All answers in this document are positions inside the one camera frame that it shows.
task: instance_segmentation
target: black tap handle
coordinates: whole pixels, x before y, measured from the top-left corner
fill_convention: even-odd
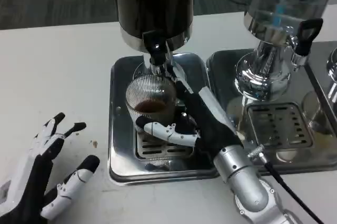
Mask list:
[[[312,42],[318,36],[323,26],[323,19],[315,18],[302,21],[297,33],[298,43],[295,53],[302,56],[310,54]]]
[[[163,65],[166,62],[167,53],[166,37],[164,32],[159,30],[143,33],[144,46],[151,56],[151,64],[154,66]]]

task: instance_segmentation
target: stainless steel drip tray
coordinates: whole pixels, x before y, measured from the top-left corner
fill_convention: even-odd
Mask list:
[[[195,54],[176,54],[194,91],[208,86],[204,62]],[[109,161],[111,178],[119,184],[214,178],[217,171],[209,158],[192,148],[137,135],[125,105],[125,91],[142,56],[119,59],[111,70]]]
[[[311,57],[326,51],[322,44],[314,43]],[[287,92],[274,102],[247,101],[234,85],[235,65],[252,50],[219,51],[208,60],[212,90],[237,130],[245,135],[244,147],[249,151],[264,144],[266,155],[281,173],[299,173],[331,170],[337,167],[337,139],[330,133],[314,131],[310,114],[320,107],[315,88],[306,70],[292,72]],[[290,53],[285,61],[291,69]],[[320,117],[326,121],[323,112]],[[262,163],[255,161],[260,171],[266,173]]]

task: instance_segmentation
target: glass cup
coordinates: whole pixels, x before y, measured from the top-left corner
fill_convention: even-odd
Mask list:
[[[162,77],[144,75],[134,79],[127,87],[125,103],[138,133],[144,132],[136,125],[140,116],[167,126],[173,122],[176,91],[174,84]]]

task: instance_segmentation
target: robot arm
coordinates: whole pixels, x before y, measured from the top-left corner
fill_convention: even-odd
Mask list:
[[[247,156],[234,126],[210,89],[204,87],[196,94],[174,67],[168,66],[167,70],[175,82],[178,98],[184,101],[200,133],[178,134],[174,131],[175,124],[164,127],[145,117],[139,117],[136,124],[162,140],[207,151],[223,181],[233,191],[239,213],[250,223],[300,223],[296,216],[282,209],[276,191],[260,178],[251,162],[251,158],[263,155],[263,149],[258,148]]]

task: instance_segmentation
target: robotic hand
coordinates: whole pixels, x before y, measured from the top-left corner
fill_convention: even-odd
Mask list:
[[[56,133],[57,125],[64,117],[64,113],[59,113],[42,127],[12,178],[0,187],[1,224],[47,223],[72,203],[96,171],[100,160],[89,155],[62,183],[45,194],[53,160],[60,153],[64,140],[73,132],[86,128],[81,122],[63,134]]]
[[[233,191],[239,213],[250,223],[301,223],[294,214],[283,210],[276,191],[261,179],[254,167],[251,160],[257,157],[266,167],[271,166],[262,152],[263,147],[245,153],[234,126],[210,89],[204,87],[194,93],[176,67],[168,65],[167,71],[175,83],[177,97],[185,103],[187,114],[197,124],[195,133],[180,134],[175,131],[175,124],[165,127],[144,116],[139,117],[136,124],[162,140],[206,151]]]

